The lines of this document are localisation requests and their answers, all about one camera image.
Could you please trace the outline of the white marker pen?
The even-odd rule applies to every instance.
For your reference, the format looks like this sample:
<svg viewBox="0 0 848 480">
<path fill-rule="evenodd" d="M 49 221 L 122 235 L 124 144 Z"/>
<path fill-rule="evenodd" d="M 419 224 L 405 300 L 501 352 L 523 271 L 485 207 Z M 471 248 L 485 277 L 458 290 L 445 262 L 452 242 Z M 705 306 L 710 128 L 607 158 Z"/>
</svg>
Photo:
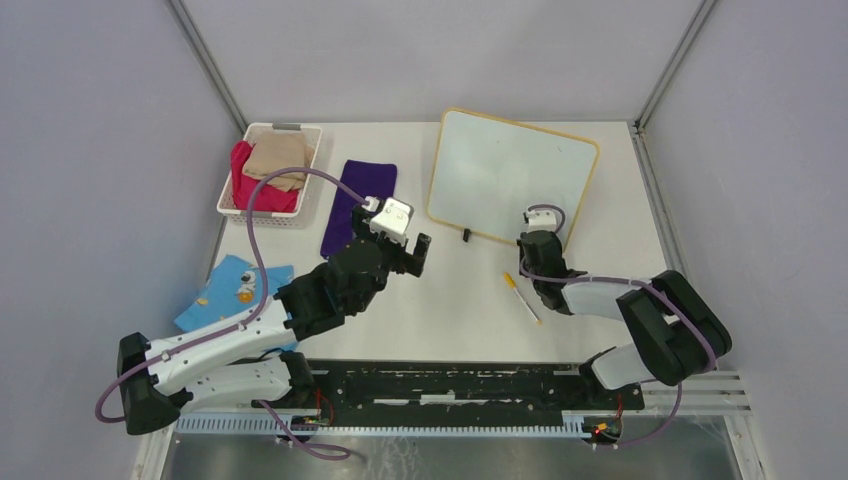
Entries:
<svg viewBox="0 0 848 480">
<path fill-rule="evenodd" d="M 523 306 L 523 308 L 527 311 L 528 315 L 529 315 L 529 316 L 533 319 L 534 323 L 535 323 L 536 325 L 541 325 L 541 324 L 542 324 L 542 320 L 541 320 L 541 318 L 540 318 L 540 317 L 539 317 L 539 315 L 538 315 L 538 314 L 537 314 L 537 313 L 533 310 L 533 308 L 531 307 L 531 305 L 529 304 L 529 302 L 526 300 L 526 298 L 522 295 L 522 293 L 520 292 L 520 290 L 519 290 L 519 289 L 518 289 L 518 287 L 517 287 L 517 284 L 516 284 L 516 288 L 515 288 L 515 289 L 511 289 L 511 288 L 510 288 L 510 290 L 511 290 L 511 291 L 513 292 L 513 294 L 517 297 L 518 301 L 521 303 L 521 305 Z"/>
</svg>

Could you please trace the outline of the yellow framed whiteboard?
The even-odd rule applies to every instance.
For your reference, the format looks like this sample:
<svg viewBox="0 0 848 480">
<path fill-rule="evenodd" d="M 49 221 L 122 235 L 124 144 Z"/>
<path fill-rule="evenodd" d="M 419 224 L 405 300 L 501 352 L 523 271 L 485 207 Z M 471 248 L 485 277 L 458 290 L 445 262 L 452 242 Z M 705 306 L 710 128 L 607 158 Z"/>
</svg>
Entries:
<svg viewBox="0 0 848 480">
<path fill-rule="evenodd" d="M 557 206 L 569 240 L 600 158 L 590 139 L 513 120 L 446 110 L 426 211 L 438 222 L 512 243 L 532 205 Z"/>
</svg>

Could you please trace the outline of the yellow marker cap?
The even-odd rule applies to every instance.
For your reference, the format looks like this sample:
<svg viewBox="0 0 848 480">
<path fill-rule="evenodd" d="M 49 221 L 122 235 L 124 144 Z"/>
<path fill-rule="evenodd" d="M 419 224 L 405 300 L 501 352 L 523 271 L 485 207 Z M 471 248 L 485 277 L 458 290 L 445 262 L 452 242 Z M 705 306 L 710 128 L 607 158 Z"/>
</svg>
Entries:
<svg viewBox="0 0 848 480">
<path fill-rule="evenodd" d="M 503 277 L 504 277 L 505 282 L 507 283 L 507 285 L 508 285 L 511 289 L 515 289 L 515 288 L 516 288 L 516 283 L 515 283 L 515 281 L 514 281 L 513 277 L 512 277 L 509 273 L 504 272 L 504 273 L 503 273 Z"/>
</svg>

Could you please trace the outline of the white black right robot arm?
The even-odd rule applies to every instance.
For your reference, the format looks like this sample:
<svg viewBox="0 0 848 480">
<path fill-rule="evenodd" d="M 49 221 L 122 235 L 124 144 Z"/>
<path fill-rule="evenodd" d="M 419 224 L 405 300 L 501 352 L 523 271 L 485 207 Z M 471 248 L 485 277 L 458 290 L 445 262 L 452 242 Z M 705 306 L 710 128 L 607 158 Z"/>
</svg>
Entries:
<svg viewBox="0 0 848 480">
<path fill-rule="evenodd" d="M 547 230 L 517 240 L 519 272 L 542 304 L 563 315 L 622 322 L 631 343 L 585 361 L 577 382 L 591 408 L 612 401 L 618 389 L 643 382 L 677 386 L 711 371 L 732 348 L 731 336 L 687 278 L 666 270 L 649 280 L 591 275 L 566 265 L 558 236 Z"/>
</svg>

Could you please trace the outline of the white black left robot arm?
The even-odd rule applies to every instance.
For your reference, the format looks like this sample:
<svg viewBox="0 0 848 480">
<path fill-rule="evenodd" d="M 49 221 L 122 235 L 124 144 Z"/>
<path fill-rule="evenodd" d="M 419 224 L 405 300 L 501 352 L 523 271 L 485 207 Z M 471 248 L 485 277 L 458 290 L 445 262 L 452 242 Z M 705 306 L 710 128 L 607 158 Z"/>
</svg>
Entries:
<svg viewBox="0 0 848 480">
<path fill-rule="evenodd" d="M 256 373 L 247 371 L 246 358 L 342 326 L 365 311 L 392 273 L 421 276 L 431 239 L 421 233 L 414 250 L 406 250 L 413 216 L 413 207 L 400 200 L 370 197 L 352 211 L 350 243 L 256 306 L 169 338 L 150 340 L 139 332 L 122 338 L 118 422 L 137 436 L 218 403 L 281 399 L 290 407 L 306 405 L 314 381 L 302 357 L 257 361 Z"/>
</svg>

